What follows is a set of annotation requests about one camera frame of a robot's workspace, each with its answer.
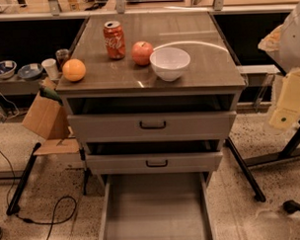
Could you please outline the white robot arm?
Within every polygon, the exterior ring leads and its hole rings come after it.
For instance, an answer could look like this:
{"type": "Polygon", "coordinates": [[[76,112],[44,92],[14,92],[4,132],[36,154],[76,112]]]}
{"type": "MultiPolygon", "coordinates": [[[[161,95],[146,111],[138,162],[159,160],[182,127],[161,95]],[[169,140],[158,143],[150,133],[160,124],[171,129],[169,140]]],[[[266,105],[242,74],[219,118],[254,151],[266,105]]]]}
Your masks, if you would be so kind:
{"type": "Polygon", "coordinates": [[[300,116],[300,2],[282,25],[279,51],[269,55],[285,71],[285,76],[268,124],[286,130],[300,116]]]}

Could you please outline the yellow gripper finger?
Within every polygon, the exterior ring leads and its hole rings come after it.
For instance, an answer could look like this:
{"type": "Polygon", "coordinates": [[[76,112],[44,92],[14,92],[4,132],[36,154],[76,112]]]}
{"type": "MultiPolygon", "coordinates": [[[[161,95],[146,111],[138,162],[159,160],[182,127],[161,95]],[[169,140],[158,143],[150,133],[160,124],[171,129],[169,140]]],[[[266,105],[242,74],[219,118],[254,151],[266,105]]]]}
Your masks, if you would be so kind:
{"type": "Polygon", "coordinates": [[[283,77],[276,106],[268,124],[278,130],[286,130],[300,117],[300,68],[293,68],[283,77]]]}

